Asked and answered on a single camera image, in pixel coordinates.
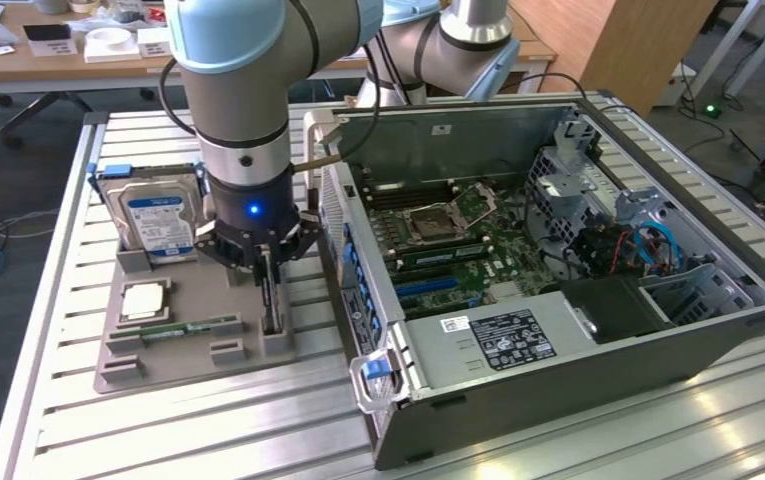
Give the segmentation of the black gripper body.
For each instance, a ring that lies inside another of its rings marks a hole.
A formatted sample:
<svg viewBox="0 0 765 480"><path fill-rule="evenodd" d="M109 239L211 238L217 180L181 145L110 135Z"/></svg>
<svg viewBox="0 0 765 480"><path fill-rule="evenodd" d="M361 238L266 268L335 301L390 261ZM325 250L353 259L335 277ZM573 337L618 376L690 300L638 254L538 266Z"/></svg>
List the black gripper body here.
<svg viewBox="0 0 765 480"><path fill-rule="evenodd" d="M259 185L234 185L209 176L215 207L217 251L229 260L254 260L263 246L275 260L289 260L297 227L293 171Z"/></svg>

